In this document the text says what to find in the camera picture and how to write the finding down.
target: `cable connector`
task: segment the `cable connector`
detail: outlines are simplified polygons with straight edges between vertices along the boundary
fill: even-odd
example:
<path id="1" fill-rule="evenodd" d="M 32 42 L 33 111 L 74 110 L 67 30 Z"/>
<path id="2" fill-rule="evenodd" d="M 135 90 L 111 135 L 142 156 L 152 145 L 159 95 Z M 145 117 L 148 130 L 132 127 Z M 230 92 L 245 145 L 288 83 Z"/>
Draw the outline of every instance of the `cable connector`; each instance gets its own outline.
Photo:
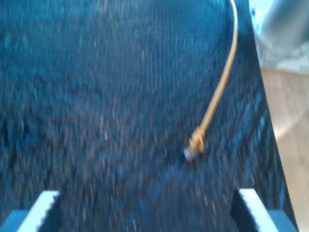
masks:
<path id="1" fill-rule="evenodd" d="M 196 128 L 193 132 L 190 140 L 189 146 L 183 150 L 184 156 L 187 161 L 192 161 L 196 156 L 204 153 L 204 131 L 200 127 Z"/>

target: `ethernet cable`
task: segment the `ethernet cable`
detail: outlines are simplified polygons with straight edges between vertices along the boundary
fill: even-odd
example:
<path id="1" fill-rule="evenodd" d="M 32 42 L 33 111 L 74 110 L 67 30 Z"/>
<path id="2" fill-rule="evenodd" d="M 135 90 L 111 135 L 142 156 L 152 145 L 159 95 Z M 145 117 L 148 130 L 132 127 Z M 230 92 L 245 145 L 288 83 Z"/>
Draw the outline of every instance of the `ethernet cable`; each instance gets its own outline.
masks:
<path id="1" fill-rule="evenodd" d="M 204 152 L 204 137 L 206 130 L 211 122 L 212 116 L 217 108 L 218 102 L 223 94 L 224 88 L 226 86 L 229 73 L 231 71 L 231 67 L 234 61 L 234 57 L 236 54 L 237 48 L 237 40 L 238 40 L 238 17 L 237 17 L 237 10 L 234 0 L 229 0 L 232 9 L 233 9 L 233 16 L 234 16 L 234 30 L 233 30 L 233 41 L 231 45 L 231 49 L 225 64 L 225 68 L 220 79 L 220 82 L 217 86 L 217 89 L 211 99 L 211 102 L 208 106 L 208 109 L 204 115 L 204 118 L 199 127 L 191 135 L 189 140 L 189 146 L 184 149 L 184 156 L 187 161 L 192 161 L 195 157 L 198 156 L 199 153 Z"/>

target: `white object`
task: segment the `white object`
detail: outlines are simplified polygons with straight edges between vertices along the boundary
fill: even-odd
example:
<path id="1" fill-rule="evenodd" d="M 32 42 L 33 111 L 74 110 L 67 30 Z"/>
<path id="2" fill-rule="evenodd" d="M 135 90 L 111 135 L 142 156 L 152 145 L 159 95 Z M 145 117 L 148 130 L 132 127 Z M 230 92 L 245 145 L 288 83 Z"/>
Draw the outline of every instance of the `white object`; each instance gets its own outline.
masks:
<path id="1" fill-rule="evenodd" d="M 309 1 L 250 0 L 261 67 L 309 74 Z"/>
<path id="2" fill-rule="evenodd" d="M 259 232 L 279 232 L 259 196 L 252 188 L 243 188 L 239 190 L 251 215 L 255 218 Z"/>
<path id="3" fill-rule="evenodd" d="M 53 206 L 58 196 L 58 191 L 43 191 L 30 209 L 17 232 L 38 231 L 47 216 L 48 210 Z"/>

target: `floor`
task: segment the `floor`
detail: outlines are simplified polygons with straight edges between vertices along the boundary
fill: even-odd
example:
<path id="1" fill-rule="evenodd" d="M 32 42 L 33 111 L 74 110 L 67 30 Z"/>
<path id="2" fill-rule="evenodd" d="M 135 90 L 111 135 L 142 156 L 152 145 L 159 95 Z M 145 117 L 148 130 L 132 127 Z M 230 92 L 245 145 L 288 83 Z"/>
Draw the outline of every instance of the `floor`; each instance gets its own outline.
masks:
<path id="1" fill-rule="evenodd" d="M 309 232 L 309 76 L 262 69 L 278 149 L 300 232 Z"/>

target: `white plastic part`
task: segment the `white plastic part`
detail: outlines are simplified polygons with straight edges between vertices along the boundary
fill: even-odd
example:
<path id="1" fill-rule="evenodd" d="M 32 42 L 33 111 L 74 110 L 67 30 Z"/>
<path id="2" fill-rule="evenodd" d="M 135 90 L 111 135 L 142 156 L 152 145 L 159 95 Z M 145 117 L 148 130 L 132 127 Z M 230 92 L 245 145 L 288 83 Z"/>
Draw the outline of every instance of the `white plastic part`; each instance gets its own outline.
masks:
<path id="1" fill-rule="evenodd" d="M 48 210 L 53 206 L 58 196 L 58 191 L 43 191 L 30 209 L 17 232 L 38 231 L 46 218 Z"/>
<path id="2" fill-rule="evenodd" d="M 259 232 L 279 232 L 261 199 L 252 188 L 243 188 L 239 190 L 247 208 L 249 208 L 251 215 L 255 218 L 255 223 L 259 227 Z"/>

